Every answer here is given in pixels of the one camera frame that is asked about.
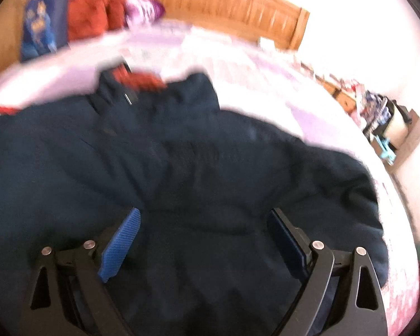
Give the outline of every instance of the light blue plastic object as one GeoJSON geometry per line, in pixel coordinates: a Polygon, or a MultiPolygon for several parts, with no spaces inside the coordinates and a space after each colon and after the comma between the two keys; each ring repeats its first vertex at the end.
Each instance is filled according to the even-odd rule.
{"type": "Polygon", "coordinates": [[[109,278],[116,276],[121,268],[126,254],[140,229],[141,215],[137,208],[132,209],[124,219],[111,241],[101,255],[101,267],[98,275],[106,283],[109,278]]]}
{"type": "Polygon", "coordinates": [[[390,165],[393,165],[397,155],[393,152],[391,148],[389,148],[389,139],[386,138],[384,140],[381,140],[380,137],[376,135],[375,140],[377,141],[382,150],[380,158],[386,160],[390,165]]]}

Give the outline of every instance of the silver bolt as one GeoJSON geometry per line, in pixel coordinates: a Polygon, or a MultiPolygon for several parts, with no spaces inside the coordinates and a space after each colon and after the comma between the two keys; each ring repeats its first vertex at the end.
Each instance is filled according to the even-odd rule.
{"type": "Polygon", "coordinates": [[[325,245],[322,241],[316,240],[312,242],[312,247],[314,247],[317,250],[322,250],[325,247],[325,245]]]}
{"type": "Polygon", "coordinates": [[[95,247],[95,241],[93,240],[87,240],[84,244],[84,249],[90,250],[93,249],[95,247]]]}
{"type": "Polygon", "coordinates": [[[362,255],[362,256],[364,256],[364,255],[366,255],[366,254],[367,254],[367,251],[365,251],[365,249],[364,249],[363,247],[361,247],[361,246],[359,246],[359,247],[357,247],[357,248],[356,248],[356,252],[357,252],[359,255],[362,255]]]}
{"type": "Polygon", "coordinates": [[[52,249],[49,246],[46,246],[45,248],[42,249],[41,251],[42,255],[48,255],[52,253],[52,249]]]}

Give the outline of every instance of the wooden headboard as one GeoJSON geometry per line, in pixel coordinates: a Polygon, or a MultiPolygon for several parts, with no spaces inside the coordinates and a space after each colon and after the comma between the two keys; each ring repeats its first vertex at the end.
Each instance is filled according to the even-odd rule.
{"type": "Polygon", "coordinates": [[[248,41],[274,40],[276,48],[298,49],[309,12],[286,0],[159,0],[165,18],[225,32],[248,41]]]}

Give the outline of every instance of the purple pillow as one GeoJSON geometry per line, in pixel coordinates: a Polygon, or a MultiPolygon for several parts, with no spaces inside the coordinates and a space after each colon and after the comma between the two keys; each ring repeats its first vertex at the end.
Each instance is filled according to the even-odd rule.
{"type": "Polygon", "coordinates": [[[126,23],[130,29],[142,24],[152,24],[165,13],[165,7],[157,0],[126,0],[126,23]]]}

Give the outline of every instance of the pink and white bed sheet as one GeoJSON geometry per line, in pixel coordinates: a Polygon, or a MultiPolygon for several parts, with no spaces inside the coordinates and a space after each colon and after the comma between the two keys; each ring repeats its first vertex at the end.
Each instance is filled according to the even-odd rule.
{"type": "Polygon", "coordinates": [[[361,131],[323,87],[292,68],[292,54],[265,52],[228,35],[163,21],[72,44],[56,55],[9,68],[0,76],[0,106],[24,108],[92,92],[99,72],[123,59],[166,81],[204,70],[221,108],[268,121],[309,144],[344,151],[363,162],[379,198],[389,250],[389,279],[382,295],[389,335],[397,336],[418,300],[417,254],[404,207],[361,131]]]}

